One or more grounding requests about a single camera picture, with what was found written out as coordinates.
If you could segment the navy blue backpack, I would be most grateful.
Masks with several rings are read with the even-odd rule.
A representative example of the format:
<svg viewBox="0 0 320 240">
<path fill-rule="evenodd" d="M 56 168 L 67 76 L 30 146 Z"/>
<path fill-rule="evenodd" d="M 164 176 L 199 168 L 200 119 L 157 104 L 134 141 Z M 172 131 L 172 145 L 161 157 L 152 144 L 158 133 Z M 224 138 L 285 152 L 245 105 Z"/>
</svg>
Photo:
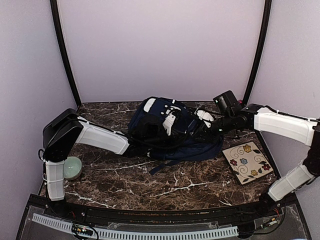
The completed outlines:
<svg viewBox="0 0 320 240">
<path fill-rule="evenodd" d="M 217 156 L 224 138 L 217 136 L 216 140 L 197 140 L 197 129 L 204 123 L 196 117 L 196 109 L 175 99 L 154 96 L 139 105 L 128 124 L 127 135 L 151 144 L 146 154 L 138 156 L 162 162 L 150 170 L 151 175 L 182 161 L 200 162 Z M 168 112 L 180 113 L 170 136 L 163 127 Z"/>
</svg>

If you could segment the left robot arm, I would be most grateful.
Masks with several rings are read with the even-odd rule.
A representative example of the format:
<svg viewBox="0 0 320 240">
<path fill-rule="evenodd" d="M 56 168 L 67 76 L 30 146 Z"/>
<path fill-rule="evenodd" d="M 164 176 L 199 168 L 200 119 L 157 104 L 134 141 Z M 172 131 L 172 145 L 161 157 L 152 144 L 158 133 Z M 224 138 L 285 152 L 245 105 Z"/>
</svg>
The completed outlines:
<svg viewBox="0 0 320 240">
<path fill-rule="evenodd" d="M 43 148 L 39 157 L 44 162 L 44 180 L 51 210 L 60 218 L 71 213 L 65 203 L 64 165 L 75 144 L 84 144 L 113 152 L 127 158 L 146 154 L 151 149 L 149 142 L 134 139 L 120 131 L 114 131 L 92 123 L 68 108 L 43 131 Z"/>
</svg>

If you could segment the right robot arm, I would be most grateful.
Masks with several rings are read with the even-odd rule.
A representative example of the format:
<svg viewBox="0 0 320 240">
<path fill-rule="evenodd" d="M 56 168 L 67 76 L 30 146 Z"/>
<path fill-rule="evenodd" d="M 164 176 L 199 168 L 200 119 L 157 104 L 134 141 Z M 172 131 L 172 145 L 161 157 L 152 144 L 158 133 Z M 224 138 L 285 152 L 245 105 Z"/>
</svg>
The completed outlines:
<svg viewBox="0 0 320 240">
<path fill-rule="evenodd" d="M 204 109 L 196 109 L 195 116 L 204 122 L 202 130 L 208 137 L 222 136 L 233 130 L 250 129 L 267 132 L 298 141 L 309 147 L 306 158 L 285 176 L 271 184 L 259 197 L 255 213 L 266 217 L 275 205 L 286 195 L 305 185 L 309 185 L 320 176 L 320 120 L 307 118 L 273 109 L 268 105 L 251 103 L 246 105 L 237 100 L 228 90 L 213 99 L 221 115 L 214 119 Z"/>
</svg>

